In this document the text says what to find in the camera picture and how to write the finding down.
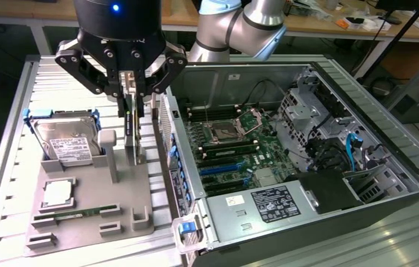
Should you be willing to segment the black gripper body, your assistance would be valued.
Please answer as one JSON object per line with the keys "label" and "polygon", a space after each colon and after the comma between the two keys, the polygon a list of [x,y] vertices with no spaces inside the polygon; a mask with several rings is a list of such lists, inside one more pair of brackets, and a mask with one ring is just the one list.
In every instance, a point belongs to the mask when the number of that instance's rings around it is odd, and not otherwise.
{"label": "black gripper body", "polygon": [[165,49],[161,1],[73,1],[81,50],[109,71],[144,71]]}

